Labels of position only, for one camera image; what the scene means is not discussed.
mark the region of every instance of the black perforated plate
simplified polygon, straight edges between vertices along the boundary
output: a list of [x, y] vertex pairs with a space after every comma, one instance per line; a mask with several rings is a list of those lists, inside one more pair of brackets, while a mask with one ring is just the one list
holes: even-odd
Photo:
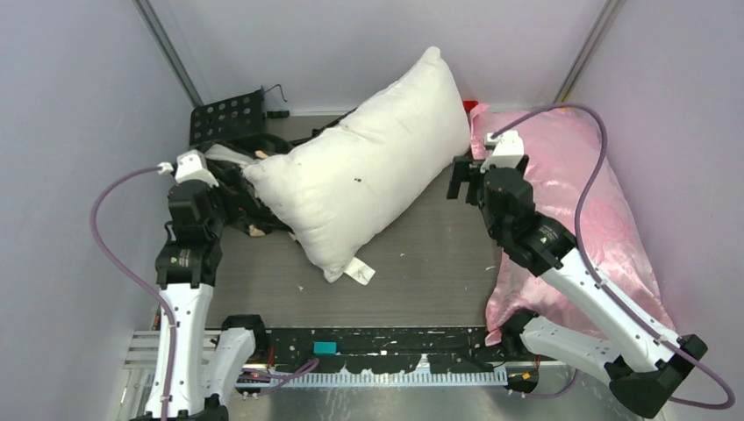
[[233, 140], [265, 130], [261, 89], [195, 108], [191, 112], [189, 144]]

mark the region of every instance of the red object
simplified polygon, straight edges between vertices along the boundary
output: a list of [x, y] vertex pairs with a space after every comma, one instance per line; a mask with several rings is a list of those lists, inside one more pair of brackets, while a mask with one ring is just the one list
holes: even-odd
[[465, 112], [470, 114], [470, 110], [474, 109], [478, 105], [477, 101], [462, 101], [462, 106], [465, 108]]

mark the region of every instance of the pink pillow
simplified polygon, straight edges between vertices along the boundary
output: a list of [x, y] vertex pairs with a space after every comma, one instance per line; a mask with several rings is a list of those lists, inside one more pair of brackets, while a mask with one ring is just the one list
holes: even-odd
[[[524, 114], [479, 114], [474, 117], [474, 139], [483, 139], [486, 133], [495, 132]], [[537, 210], [558, 219], [575, 233], [576, 203], [599, 154], [596, 130], [564, 110], [540, 114], [515, 130], [524, 140], [530, 157], [525, 178], [534, 187]], [[584, 205], [582, 234], [589, 255], [599, 268], [648, 314], [673, 328], [659, 299], [659, 287], [640, 243], [633, 215], [608, 162], [604, 163]], [[498, 327], [520, 307], [535, 310], [569, 329], [603, 338], [568, 298], [503, 254], [497, 286], [486, 307], [490, 331], [487, 345], [501, 341]]]

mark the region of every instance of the white connector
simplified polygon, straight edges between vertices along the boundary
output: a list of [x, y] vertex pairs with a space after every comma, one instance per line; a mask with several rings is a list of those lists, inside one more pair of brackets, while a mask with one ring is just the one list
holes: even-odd
[[173, 174], [173, 164], [170, 162], [161, 162], [158, 164], [158, 174]]
[[175, 182], [182, 183], [188, 180], [200, 180], [211, 187], [217, 187], [219, 183], [214, 175], [207, 169], [207, 160], [204, 154], [197, 150], [178, 155], [178, 168], [175, 171]]
[[487, 133], [483, 143], [486, 148], [493, 147], [493, 152], [481, 165], [481, 172], [488, 168], [516, 168], [525, 156], [525, 142], [516, 130], [507, 130], [499, 137], [491, 139], [493, 133]]

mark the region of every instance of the metal corner post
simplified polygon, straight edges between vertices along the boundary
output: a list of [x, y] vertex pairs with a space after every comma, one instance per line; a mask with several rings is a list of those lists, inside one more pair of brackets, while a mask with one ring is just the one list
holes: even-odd
[[578, 81], [582, 71], [586, 68], [587, 63], [589, 63], [589, 59], [597, 50], [597, 46], [600, 44], [605, 34], [607, 34], [612, 22], [615, 20], [615, 17], [618, 16], [620, 9], [625, 2], [626, 0], [606, 0], [604, 2], [604, 6], [602, 6], [602, 10], [599, 12], [597, 20], [591, 27], [581, 51], [579, 51], [579, 54], [576, 56], [574, 64], [571, 66], [569, 73], [566, 75], [566, 79], [561, 85], [561, 89], [555, 96], [555, 102], [558, 103], [565, 101], [568, 98], [571, 90], [576, 85], [576, 81]]
[[173, 69], [175, 76], [183, 86], [183, 90], [186, 91], [186, 95], [189, 96], [189, 100], [194, 105], [194, 108], [204, 105], [202, 97], [199, 96], [194, 82], [191, 81], [189, 72], [186, 71], [186, 67], [183, 65], [181, 58], [178, 57], [173, 44], [170, 42], [168, 34], [165, 32], [161, 21], [158, 19], [153, 6], [150, 4], [150, 0], [133, 0], [134, 5], [137, 6], [139, 14], [142, 16], [142, 20], [145, 21], [150, 32], [153, 34], [155, 42], [161, 48], [163, 56], [168, 61], [168, 64]]

